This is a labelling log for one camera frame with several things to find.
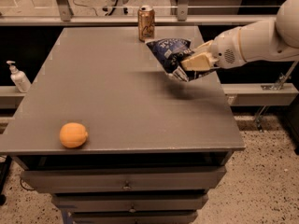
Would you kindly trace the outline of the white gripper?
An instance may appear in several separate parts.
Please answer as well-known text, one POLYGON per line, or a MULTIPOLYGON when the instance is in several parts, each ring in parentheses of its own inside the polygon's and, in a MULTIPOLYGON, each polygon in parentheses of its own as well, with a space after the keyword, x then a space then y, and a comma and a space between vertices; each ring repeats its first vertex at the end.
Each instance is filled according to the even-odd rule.
POLYGON ((193 54, 181 62, 186 71, 208 71, 214 64, 220 68, 231 69, 245 64, 240 50, 240 27, 222 32, 197 48, 193 54))

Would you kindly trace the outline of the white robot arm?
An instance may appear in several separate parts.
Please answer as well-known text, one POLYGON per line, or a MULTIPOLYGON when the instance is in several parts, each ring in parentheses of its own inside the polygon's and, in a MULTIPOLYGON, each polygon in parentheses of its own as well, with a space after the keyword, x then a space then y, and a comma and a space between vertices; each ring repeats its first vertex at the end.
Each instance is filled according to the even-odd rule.
POLYGON ((231 69, 255 61, 299 59, 299 0, 286 0, 274 19, 222 32, 194 50, 181 65, 186 71, 231 69))

